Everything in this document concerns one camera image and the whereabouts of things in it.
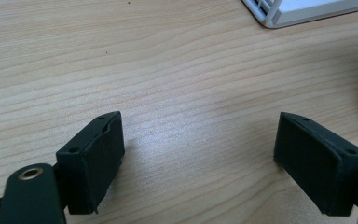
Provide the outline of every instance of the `small hole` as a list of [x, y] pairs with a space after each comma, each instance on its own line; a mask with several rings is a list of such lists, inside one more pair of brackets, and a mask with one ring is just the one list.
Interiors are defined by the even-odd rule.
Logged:
[[20, 180], [29, 180], [29, 179], [33, 179], [37, 176], [39, 176], [40, 174], [43, 173], [43, 169], [42, 168], [31, 168], [29, 170], [26, 170], [24, 172], [22, 172], [19, 175], [19, 179]]
[[352, 154], [352, 155], [355, 155], [356, 154], [356, 151], [353, 150], [353, 149], [347, 149], [346, 150], [349, 154]]
[[78, 152], [78, 150], [79, 150], [79, 148], [78, 147], [71, 147], [71, 148], [69, 148], [69, 152], [70, 153], [75, 153], [75, 152]]

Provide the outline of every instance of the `desk surface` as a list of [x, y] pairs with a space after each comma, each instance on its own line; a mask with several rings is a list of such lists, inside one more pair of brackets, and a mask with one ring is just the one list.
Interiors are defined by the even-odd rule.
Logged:
[[99, 215], [69, 223], [355, 223], [273, 160], [281, 111], [358, 146], [358, 12], [280, 30], [239, 0], [0, 1], [0, 197], [91, 119], [127, 153]]

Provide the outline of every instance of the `white plastic edge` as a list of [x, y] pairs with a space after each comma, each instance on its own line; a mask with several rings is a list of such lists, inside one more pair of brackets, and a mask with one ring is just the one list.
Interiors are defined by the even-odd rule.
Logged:
[[318, 16], [315, 16], [315, 17], [297, 19], [297, 20], [293, 20], [293, 21], [289, 21], [289, 22], [285, 22], [285, 23], [275, 23], [276, 20], [278, 19], [278, 18], [275, 18], [275, 16], [279, 17], [279, 15], [278, 15], [279, 13], [277, 13], [277, 12], [279, 12], [279, 10], [278, 11], [273, 11], [272, 13], [269, 13], [268, 14], [269, 20], [266, 21], [266, 15], [264, 15], [260, 11], [260, 9], [255, 4], [254, 0], [242, 0], [242, 2], [251, 10], [251, 12], [257, 18], [257, 20], [260, 23], [262, 23], [264, 26], [266, 26], [267, 28], [282, 28], [282, 27], [285, 27], [285, 26], [295, 25], [295, 24], [299, 24], [299, 23], [303, 23], [303, 22], [307, 22], [307, 21], [316, 21], [316, 20], [319, 20], [319, 19], [325, 19], [325, 18], [338, 16], [338, 15], [349, 13], [349, 12], [358, 11], [358, 7], [353, 7], [353, 8], [348, 8], [348, 9], [345, 9], [345, 10], [339, 10], [339, 11], [336, 11], [336, 12], [328, 13], [328, 14], [318, 15]]

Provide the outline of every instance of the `light wood surface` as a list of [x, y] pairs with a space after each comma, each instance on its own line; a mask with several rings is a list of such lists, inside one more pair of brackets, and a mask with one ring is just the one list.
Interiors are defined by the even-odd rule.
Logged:
[[121, 111], [99, 215], [69, 223], [355, 223], [272, 160], [281, 111], [358, 146], [358, 12], [279, 30], [239, 0], [0, 1], [0, 197]]

